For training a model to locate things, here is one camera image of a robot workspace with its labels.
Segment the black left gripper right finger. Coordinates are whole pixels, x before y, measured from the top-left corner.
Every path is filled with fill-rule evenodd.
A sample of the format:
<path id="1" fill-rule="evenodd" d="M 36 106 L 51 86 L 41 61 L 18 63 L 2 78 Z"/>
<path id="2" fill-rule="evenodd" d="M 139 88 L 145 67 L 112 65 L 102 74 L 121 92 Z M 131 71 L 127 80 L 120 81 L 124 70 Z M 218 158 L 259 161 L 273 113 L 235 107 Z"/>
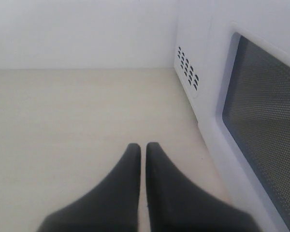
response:
<path id="1" fill-rule="evenodd" d="M 248 213 L 189 180 L 157 142 L 146 146 L 146 194 L 153 232 L 257 232 Z"/>

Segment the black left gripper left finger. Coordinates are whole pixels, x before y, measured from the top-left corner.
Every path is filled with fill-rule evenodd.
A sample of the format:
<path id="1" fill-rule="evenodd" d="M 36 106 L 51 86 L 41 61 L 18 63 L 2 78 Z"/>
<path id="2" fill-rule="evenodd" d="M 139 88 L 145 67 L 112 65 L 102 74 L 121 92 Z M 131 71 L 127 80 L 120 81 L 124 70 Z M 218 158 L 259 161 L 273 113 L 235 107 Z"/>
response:
<path id="1" fill-rule="evenodd" d="M 141 148 L 128 144 L 111 172 L 90 192 L 51 213 L 40 232 L 136 232 L 140 197 Z"/>

